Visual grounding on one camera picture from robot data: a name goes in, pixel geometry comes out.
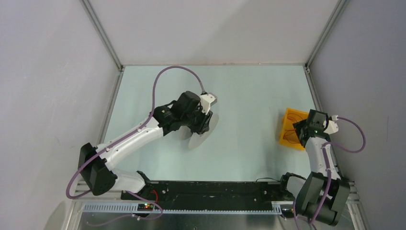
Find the white cable spool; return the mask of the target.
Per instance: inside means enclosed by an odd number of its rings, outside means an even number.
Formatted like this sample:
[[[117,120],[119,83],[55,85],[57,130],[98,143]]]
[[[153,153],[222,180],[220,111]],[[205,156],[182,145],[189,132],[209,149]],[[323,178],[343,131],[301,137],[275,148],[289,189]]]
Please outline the white cable spool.
[[[219,120],[218,114],[213,114],[209,121],[209,130],[203,134],[192,133],[192,131],[186,127],[181,126],[178,130],[180,140],[188,140],[188,148],[190,150],[197,148],[201,145],[214,131]]]

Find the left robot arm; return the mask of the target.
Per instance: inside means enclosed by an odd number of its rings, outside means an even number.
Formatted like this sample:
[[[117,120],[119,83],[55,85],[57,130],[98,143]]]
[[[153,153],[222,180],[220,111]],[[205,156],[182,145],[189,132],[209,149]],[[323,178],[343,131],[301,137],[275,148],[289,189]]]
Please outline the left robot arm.
[[[128,172],[117,165],[144,145],[170,132],[180,131],[188,147],[201,145],[215,129],[219,116],[211,107],[217,102],[212,93],[198,96],[183,92],[177,100],[157,106],[143,122],[109,142],[83,145],[79,155],[79,173],[94,196],[106,192],[130,191],[139,199],[151,195],[147,177],[140,171]]]

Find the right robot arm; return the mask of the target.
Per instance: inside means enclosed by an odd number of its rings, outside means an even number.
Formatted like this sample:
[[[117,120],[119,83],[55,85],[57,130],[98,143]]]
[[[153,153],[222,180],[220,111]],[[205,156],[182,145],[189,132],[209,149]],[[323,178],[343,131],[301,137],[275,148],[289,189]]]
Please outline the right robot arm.
[[[307,178],[289,172],[283,175],[279,196],[284,200],[294,198],[295,214],[336,226],[350,194],[350,185],[334,167],[327,145],[338,125],[326,113],[311,109],[308,117],[294,123],[293,128],[308,155],[311,172]]]

